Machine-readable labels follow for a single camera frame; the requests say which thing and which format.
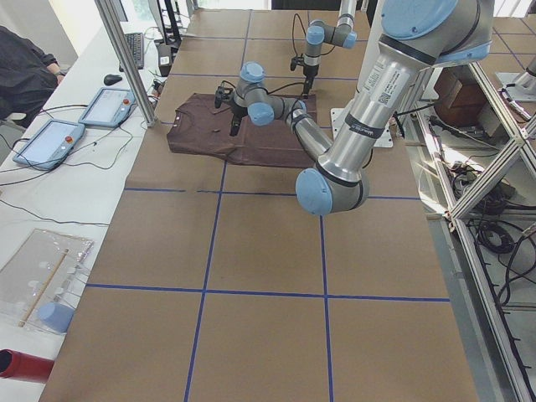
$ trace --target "white desk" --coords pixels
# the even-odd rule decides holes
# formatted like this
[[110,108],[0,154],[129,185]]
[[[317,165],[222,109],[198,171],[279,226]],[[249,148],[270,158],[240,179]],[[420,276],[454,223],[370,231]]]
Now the white desk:
[[[126,25],[125,32],[145,31],[147,27]],[[153,75],[157,72],[157,51],[151,40],[145,40],[146,68],[140,71],[146,88],[149,89]],[[118,73],[117,57],[111,47],[106,31],[102,29],[92,40],[86,51],[79,57],[65,77],[62,84],[49,99],[45,108],[70,104],[88,104],[97,90],[103,85],[106,74]],[[128,88],[124,80],[113,85]],[[54,118],[77,121],[83,109],[51,111]],[[31,137],[49,116],[38,116],[24,137]],[[0,186],[3,192],[0,199],[36,214],[57,220],[76,220],[84,222],[109,223],[121,196],[126,175],[130,172],[136,158],[146,125],[139,109],[133,111],[122,127],[132,134],[132,140],[121,151],[115,165],[110,170],[100,170],[89,165],[79,167],[61,166],[41,178],[10,186]],[[105,135],[107,130],[88,129],[85,136],[75,148],[95,142]],[[115,130],[96,145],[85,148],[67,158],[67,163],[93,162],[99,166],[110,166],[118,150],[130,139],[121,130]],[[17,168],[10,155],[0,171]],[[11,183],[38,175],[32,169],[0,173],[0,183]],[[95,242],[90,255],[85,260],[87,267],[92,267],[101,247],[107,228],[105,226],[56,224],[35,219],[21,210],[0,204],[0,268],[3,267],[33,229],[49,229],[67,235],[85,237]],[[0,348],[11,348],[45,358],[55,358],[64,338],[59,335],[37,332],[7,324],[0,318]],[[26,383],[11,379],[0,379],[0,400],[33,402],[39,399],[43,384]]]

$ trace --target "cable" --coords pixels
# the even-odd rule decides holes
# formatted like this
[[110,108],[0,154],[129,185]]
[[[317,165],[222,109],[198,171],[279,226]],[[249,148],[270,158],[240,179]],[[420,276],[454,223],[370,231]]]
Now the cable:
[[424,109],[429,109],[429,108],[431,108],[433,106],[440,105],[443,102],[444,102],[443,100],[439,100],[437,102],[429,103],[429,104],[421,106],[421,107],[416,107],[415,109],[411,109],[410,111],[402,111],[400,113],[396,111],[395,114],[397,116],[409,115],[410,113],[415,113],[416,111],[423,111]]
[[320,54],[321,56],[327,56],[328,54],[330,54],[333,50],[335,50],[337,46],[333,45],[333,47],[331,49],[329,49],[326,53],[322,53]]
[[[469,165],[449,169],[451,187],[456,199],[459,199],[482,172]],[[507,207],[506,194],[498,184],[492,188],[475,206],[477,211],[488,215],[500,215]]]
[[149,27],[149,28],[147,28],[147,29],[145,30],[145,32],[143,33],[143,38],[148,39],[148,40],[153,40],[153,39],[156,38],[155,35],[153,35],[152,37],[147,36],[147,32],[149,32],[151,29],[158,29],[157,32],[160,33],[160,30],[159,30],[160,28],[159,28],[159,27]]
[[536,205],[522,205],[513,203],[512,201],[507,201],[506,203],[506,209],[514,209],[520,211],[536,211]]
[[18,207],[17,205],[13,205],[13,204],[10,204],[6,201],[4,201],[3,199],[0,199],[0,203],[2,204],[6,204],[8,207],[11,207],[11,208],[15,208],[15,209],[20,209],[30,215],[33,215],[35,218],[37,219],[41,219],[41,220],[44,220],[44,221],[47,221],[47,222],[55,222],[56,224],[93,224],[95,226],[110,226],[110,224],[104,224],[102,222],[80,222],[78,220],[56,220],[56,219],[52,219],[52,218],[46,218],[46,217],[42,217],[42,216],[39,216],[35,213],[33,213],[32,211],[28,211],[26,208],[23,208],[23,207]]
[[125,149],[126,146],[127,146],[133,139],[134,139],[134,136],[132,135],[131,132],[125,130],[125,129],[124,129],[123,127],[121,127],[121,126],[118,126],[117,128],[120,129],[121,131],[124,131],[125,133],[127,133],[127,134],[130,136],[130,138],[128,139],[127,142],[125,142],[125,143],[121,146],[121,148],[119,148],[119,150],[117,151],[117,154],[116,154],[116,156],[114,157],[114,160],[112,161],[112,163],[111,163],[110,166],[102,167],[102,166],[96,165],[96,164],[93,163],[93,162],[82,162],[82,163],[73,163],[73,164],[70,164],[70,163],[63,163],[63,164],[64,164],[65,166],[71,166],[71,167],[83,166],[83,165],[90,165],[90,166],[93,166],[94,168],[98,168],[98,169],[100,169],[100,170],[110,170],[110,169],[112,169],[112,168],[114,167],[114,165],[116,164],[117,159],[119,158],[119,155],[121,154],[121,151],[122,151],[123,149]]
[[39,169],[39,166],[40,166],[40,165],[44,165],[45,163],[49,163],[49,162],[58,162],[58,161],[61,160],[61,159],[59,158],[59,159],[56,159],[56,160],[52,159],[51,161],[46,161],[46,162],[41,162],[41,163],[31,163],[31,162],[30,162],[30,161],[29,161],[29,160],[28,160],[22,153],[20,153],[20,152],[18,152],[18,151],[15,151],[15,149],[13,148],[14,145],[15,145],[20,139],[17,140],[17,141],[13,144],[12,147],[10,147],[10,146],[9,146],[9,143],[8,143],[8,140],[6,140],[6,138],[5,138],[2,134],[0,134],[0,137],[1,137],[1,138],[3,139],[3,141],[6,143],[6,146],[8,147],[8,149],[9,149],[10,151],[15,152],[15,153],[17,154],[17,156],[23,158],[23,159],[26,161],[26,163],[28,164],[28,166],[25,166],[25,167],[18,167],[18,168],[16,168],[16,169],[2,170],[2,171],[0,171],[0,173],[12,172],[12,171],[15,171],[15,170],[27,169],[27,168],[30,168],[30,167],[31,167],[31,168],[34,168],[35,170],[48,170],[48,169]]
[[300,17],[300,14],[295,13],[294,17],[292,18],[292,48],[294,49],[294,54],[297,57],[298,51],[296,50],[296,41],[294,39],[294,29],[296,27],[296,18],[300,21],[301,30],[303,31],[304,35],[306,35],[306,32],[305,32],[305,27],[303,26],[302,17]]
[[52,170],[47,170],[46,172],[43,172],[41,174],[38,174],[37,176],[34,176],[32,178],[25,178],[24,180],[18,180],[17,182],[10,182],[10,183],[0,183],[0,187],[5,187],[5,186],[11,186],[11,185],[14,185],[14,184],[20,184],[20,183],[26,183],[26,182],[29,182],[31,180],[34,180],[36,178],[40,178],[42,176],[44,176],[45,174],[48,174],[52,172]]
[[30,141],[30,138],[19,138],[18,140],[15,140],[15,142],[13,143],[13,145],[11,146],[11,148],[15,148],[15,146],[19,143],[19,142],[28,142]]
[[499,152],[494,152],[494,153],[491,153],[489,155],[469,155],[466,159],[466,161],[464,162],[465,165],[467,165],[467,163],[473,159],[474,157],[494,157],[498,154]]
[[87,107],[87,105],[63,105],[63,106],[54,106],[54,107],[48,107],[46,109],[41,109],[41,111],[39,112],[39,114],[41,113],[47,113],[49,111],[55,111],[55,110],[58,110],[58,109],[65,109],[67,107]]
[[294,85],[301,85],[301,87],[305,86],[304,82],[292,82],[291,84],[280,86],[279,88],[275,88],[274,90],[271,90],[270,92],[266,92],[267,95],[275,94],[276,92],[279,92],[280,90],[284,90],[285,88],[288,88],[289,86]]
[[[513,281],[516,281],[519,278],[525,277],[526,275],[528,275],[530,272],[532,272],[536,268],[536,259],[535,259],[534,263],[527,270],[525,270],[522,274],[518,274],[517,276],[515,276],[513,278],[510,277],[510,271],[512,270],[513,261],[515,260],[516,256],[518,255],[519,248],[521,247],[521,244],[525,240],[528,240],[530,238],[531,238],[531,236],[525,237],[524,235],[521,235],[521,237],[519,238],[518,242],[515,245],[515,248],[513,249],[512,254],[510,255],[510,259],[508,260],[506,271],[504,273],[504,285],[501,287],[501,289],[499,290],[499,292],[497,294],[497,297],[500,300],[501,296],[503,295],[503,293],[506,292],[506,296],[504,298],[504,301],[501,303],[501,306],[506,306],[508,304],[508,302],[510,302],[510,297],[512,295],[512,291],[510,289],[510,284]],[[536,244],[532,240],[531,240],[531,243],[532,243],[532,245],[534,247],[534,251],[536,252]]]
[[368,161],[361,167],[362,169],[365,169],[371,162],[372,162],[372,156],[374,154],[374,148],[370,150],[370,156],[368,157]]
[[223,86],[222,84],[229,84],[229,85],[231,85],[234,89],[236,89],[236,85],[233,84],[232,82],[227,81],[227,80],[222,80],[220,85]]
[[[487,266],[489,264],[484,260],[484,257],[482,255],[482,251],[480,249],[480,246],[478,245],[478,242],[477,242],[477,239],[476,239],[475,235],[470,230],[469,230],[469,233],[471,234],[471,236],[473,238],[475,251],[477,253],[478,260],[480,261],[482,270],[483,270],[484,275],[486,277],[487,284],[492,289],[496,285],[493,283],[491,277],[489,276],[489,272],[487,271]],[[523,360],[521,359],[521,355],[519,354],[519,351],[518,351],[518,348],[517,348],[517,345],[516,345],[516,341],[518,339],[513,336],[512,331],[510,330],[510,327],[508,326],[508,322],[507,322],[506,317],[505,317],[505,312],[501,308],[502,305],[501,305],[501,303],[499,301],[499,298],[496,295],[495,291],[492,291],[492,297],[493,297],[493,300],[495,302],[495,306],[497,307],[497,312],[499,313],[499,316],[501,318],[501,322],[503,324],[503,327],[506,330],[506,333],[508,335],[508,340],[510,341],[510,344],[512,346],[513,356],[515,357],[516,362],[518,363],[518,366],[521,368],[523,380],[525,381],[526,384],[529,384],[530,380],[529,380],[528,374],[527,374],[527,368],[528,367],[523,363]],[[534,395],[532,387],[528,387],[528,391],[530,393],[530,396],[531,396],[532,400],[536,400],[536,396]]]
[[[515,246],[512,236],[495,222],[481,221],[477,239],[484,247],[496,254],[511,253]],[[496,243],[497,239],[501,241],[499,245]]]

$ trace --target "label sticker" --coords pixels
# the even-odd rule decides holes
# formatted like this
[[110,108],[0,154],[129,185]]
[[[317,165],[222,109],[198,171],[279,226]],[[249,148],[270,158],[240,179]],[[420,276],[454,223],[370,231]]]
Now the label sticker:
[[367,82],[365,82],[365,84],[363,85],[363,88],[367,92],[371,92],[376,87],[376,84],[378,84],[378,81],[381,78],[384,69],[385,66],[377,61],[372,68],[372,71],[368,75]]
[[409,79],[410,74],[405,71],[393,70],[384,87],[377,88],[370,96],[370,99],[388,108],[393,107]]
[[369,127],[353,117],[350,113],[346,115],[344,122],[349,125],[351,131],[357,132],[358,134],[368,138],[373,138],[374,140],[380,138],[384,133],[384,128]]

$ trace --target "wall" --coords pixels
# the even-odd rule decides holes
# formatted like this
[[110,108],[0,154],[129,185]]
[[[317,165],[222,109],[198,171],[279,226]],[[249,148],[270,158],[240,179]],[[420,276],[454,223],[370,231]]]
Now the wall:
[[2,0],[0,24],[52,53],[61,64],[72,65],[78,57],[49,0]]
[[101,16],[94,0],[48,0],[69,36],[77,54],[81,54],[100,27]]

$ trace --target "wooden stick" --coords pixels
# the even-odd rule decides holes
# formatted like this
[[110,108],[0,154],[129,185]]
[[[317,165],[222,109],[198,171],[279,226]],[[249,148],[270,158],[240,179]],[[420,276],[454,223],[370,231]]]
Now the wooden stick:
[[33,301],[32,306],[28,309],[26,314],[24,314],[24,317],[21,318],[21,320],[18,322],[19,327],[24,327],[24,324],[26,324],[26,321],[29,319],[30,315],[34,311],[35,307],[37,306],[37,303],[39,303],[39,300],[41,300],[41,297],[43,296],[44,291],[46,291],[47,287],[49,287],[50,282],[52,281],[52,278],[54,278],[54,275],[56,275],[56,272],[61,267],[61,265],[63,264],[63,262],[65,260],[65,257],[68,254],[69,254],[69,249],[65,249],[63,254],[62,254],[62,256],[61,256],[61,258],[59,258],[58,263],[55,265],[54,269],[50,272],[49,277],[44,282],[44,284],[41,286],[41,289],[39,289],[39,293],[35,297],[35,300]]

